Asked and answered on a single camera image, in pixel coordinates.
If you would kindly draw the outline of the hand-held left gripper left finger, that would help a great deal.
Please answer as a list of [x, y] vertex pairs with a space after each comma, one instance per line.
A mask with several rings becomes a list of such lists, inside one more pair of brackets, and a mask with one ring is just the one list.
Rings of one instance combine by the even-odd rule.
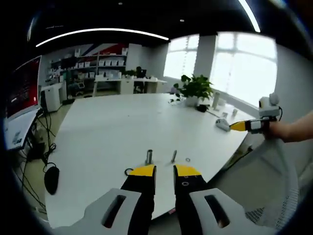
[[51, 230], [52, 235], [146, 235], [154, 211], [156, 166], [132, 170], [121, 188], [112, 188], [88, 205], [71, 226]]

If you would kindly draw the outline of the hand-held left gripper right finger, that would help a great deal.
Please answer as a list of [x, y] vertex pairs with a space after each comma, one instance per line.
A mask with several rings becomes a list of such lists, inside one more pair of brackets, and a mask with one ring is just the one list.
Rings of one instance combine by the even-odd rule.
[[175, 209], [183, 235], [274, 235], [275, 229], [250, 221], [244, 208], [217, 188], [209, 189], [200, 172], [174, 165]]

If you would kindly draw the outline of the person's right hand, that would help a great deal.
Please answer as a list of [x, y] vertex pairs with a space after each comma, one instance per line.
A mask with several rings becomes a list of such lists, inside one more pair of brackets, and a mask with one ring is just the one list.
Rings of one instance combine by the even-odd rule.
[[264, 131], [265, 139], [281, 139], [286, 137], [286, 124], [280, 121], [270, 121], [268, 128]]

